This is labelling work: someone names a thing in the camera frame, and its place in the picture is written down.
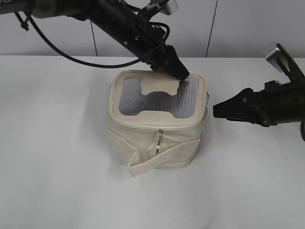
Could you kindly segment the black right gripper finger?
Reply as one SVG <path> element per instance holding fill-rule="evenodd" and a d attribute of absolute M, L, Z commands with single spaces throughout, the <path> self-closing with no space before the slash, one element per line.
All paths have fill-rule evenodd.
<path fill-rule="evenodd" d="M 229 121 L 250 122 L 247 102 L 243 101 L 244 93 L 240 92 L 231 99 L 213 106 L 213 117 Z"/>

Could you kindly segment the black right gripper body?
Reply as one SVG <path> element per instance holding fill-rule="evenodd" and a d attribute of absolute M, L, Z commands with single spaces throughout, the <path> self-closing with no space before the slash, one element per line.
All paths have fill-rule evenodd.
<path fill-rule="evenodd" d="M 251 88 L 240 92 L 240 120 L 261 126 L 274 126 L 288 122 L 288 90 L 277 81 L 264 84 L 255 92 Z"/>

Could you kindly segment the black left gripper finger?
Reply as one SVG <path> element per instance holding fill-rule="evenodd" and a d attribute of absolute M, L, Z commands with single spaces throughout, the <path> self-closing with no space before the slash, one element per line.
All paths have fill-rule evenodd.
<path fill-rule="evenodd" d="M 189 75 L 189 71 L 177 57 L 169 57 L 160 60 L 159 72 L 164 73 L 178 81 L 184 81 Z"/>

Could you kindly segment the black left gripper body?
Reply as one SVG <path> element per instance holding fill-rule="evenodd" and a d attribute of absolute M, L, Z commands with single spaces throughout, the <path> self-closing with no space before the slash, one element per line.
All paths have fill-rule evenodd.
<path fill-rule="evenodd" d="M 178 56 L 173 46 L 167 45 L 170 27 L 161 22 L 147 22 L 145 30 L 134 37 L 134 41 L 124 41 L 122 44 L 132 52 L 137 59 L 123 63 L 127 67 L 139 62 L 145 63 L 155 72 L 172 72 L 178 65 Z"/>

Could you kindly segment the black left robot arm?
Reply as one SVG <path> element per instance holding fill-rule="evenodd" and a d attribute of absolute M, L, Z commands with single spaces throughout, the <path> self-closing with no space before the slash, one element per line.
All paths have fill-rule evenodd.
<path fill-rule="evenodd" d="M 152 22 L 158 13 L 171 15 L 178 9 L 174 0 L 151 0 L 138 8 L 124 0 L 2 0 L 1 14 L 15 14 L 24 30 L 32 25 L 40 37 L 59 55 L 73 62 L 103 69 L 117 69 L 143 62 L 157 73 L 165 73 L 179 81 L 189 76 L 189 71 L 179 60 L 173 46 L 167 45 L 170 27 Z M 90 20 L 116 40 L 137 59 L 131 62 L 105 65 L 75 59 L 51 43 L 40 30 L 34 18 L 46 19 L 67 16 L 79 21 Z"/>

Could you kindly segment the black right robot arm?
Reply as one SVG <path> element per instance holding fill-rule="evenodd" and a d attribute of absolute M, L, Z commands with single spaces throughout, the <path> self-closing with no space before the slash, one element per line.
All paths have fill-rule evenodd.
<path fill-rule="evenodd" d="M 304 139 L 305 85 L 270 81 L 258 92 L 245 88 L 234 97 L 214 105 L 213 116 L 263 127 L 300 123 L 300 135 Z"/>

